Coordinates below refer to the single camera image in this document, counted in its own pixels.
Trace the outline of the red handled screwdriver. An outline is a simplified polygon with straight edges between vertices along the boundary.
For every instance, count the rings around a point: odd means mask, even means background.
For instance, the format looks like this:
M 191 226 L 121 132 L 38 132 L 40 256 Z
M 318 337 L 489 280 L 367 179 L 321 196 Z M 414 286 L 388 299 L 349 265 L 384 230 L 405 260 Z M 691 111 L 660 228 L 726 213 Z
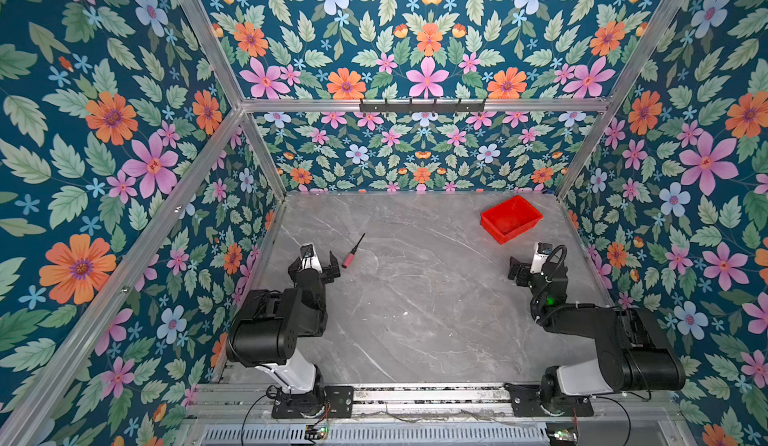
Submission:
M 359 238 L 359 240 L 358 240 L 358 241 L 356 242 L 356 244 L 354 245 L 354 247 L 353 247 L 353 248 L 350 250 L 350 252 L 349 252 L 349 253 L 346 255 L 346 257 L 345 257 L 344 261 L 342 262 L 342 267 L 343 267 L 344 269 L 348 268 L 348 267 L 351 265 L 351 263 L 353 262 L 353 260 L 354 260 L 354 258 L 355 258 L 355 255 L 356 255 L 356 253 L 357 253 L 357 250 L 358 250 L 358 248 L 359 248 L 359 246 L 360 246 L 361 242 L 363 241 L 364 237 L 365 237 L 365 234 L 362 234 L 362 235 L 361 235 L 361 237 Z

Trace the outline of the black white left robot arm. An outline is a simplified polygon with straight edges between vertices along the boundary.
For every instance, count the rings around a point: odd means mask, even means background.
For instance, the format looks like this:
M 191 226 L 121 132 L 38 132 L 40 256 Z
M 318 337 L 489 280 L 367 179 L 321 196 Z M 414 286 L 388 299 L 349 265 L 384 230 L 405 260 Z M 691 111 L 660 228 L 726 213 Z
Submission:
M 266 374 L 274 383 L 274 400 L 305 417 L 328 407 L 322 373 L 298 349 L 300 338 L 324 335 L 326 286 L 341 276 L 334 254 L 321 263 L 311 244 L 300 248 L 289 265 L 292 285 L 282 291 L 250 291 L 236 313 L 225 342 L 226 358 Z

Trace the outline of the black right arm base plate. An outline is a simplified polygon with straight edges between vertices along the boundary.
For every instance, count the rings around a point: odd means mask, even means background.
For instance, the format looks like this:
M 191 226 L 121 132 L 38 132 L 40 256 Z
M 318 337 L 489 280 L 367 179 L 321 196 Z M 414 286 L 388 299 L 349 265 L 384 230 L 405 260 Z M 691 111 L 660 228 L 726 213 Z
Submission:
M 516 417 L 593 417 L 594 409 L 587 396 L 567 396 L 557 387 L 504 383 Z

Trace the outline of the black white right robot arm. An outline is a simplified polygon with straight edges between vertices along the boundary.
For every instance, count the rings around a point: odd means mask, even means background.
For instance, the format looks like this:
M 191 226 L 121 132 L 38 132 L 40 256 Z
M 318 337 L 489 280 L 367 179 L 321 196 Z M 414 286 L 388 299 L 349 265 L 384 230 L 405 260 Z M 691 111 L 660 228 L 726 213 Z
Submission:
M 686 375 L 679 355 L 646 309 L 567 300 L 567 267 L 546 257 L 536 266 L 512 257 L 508 278 L 531 292 L 532 320 L 546 332 L 589 339 L 595 357 L 548 367 L 537 387 L 507 383 L 517 414 L 593 413 L 591 397 L 679 391 Z

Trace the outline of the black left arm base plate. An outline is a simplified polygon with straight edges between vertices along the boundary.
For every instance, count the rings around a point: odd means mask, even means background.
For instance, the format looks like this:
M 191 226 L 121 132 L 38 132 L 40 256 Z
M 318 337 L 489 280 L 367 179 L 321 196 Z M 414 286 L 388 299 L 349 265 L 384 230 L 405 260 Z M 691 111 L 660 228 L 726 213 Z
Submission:
M 322 386 L 303 394 L 280 392 L 274 400 L 273 419 L 321 419 L 352 416 L 355 389 L 352 386 Z

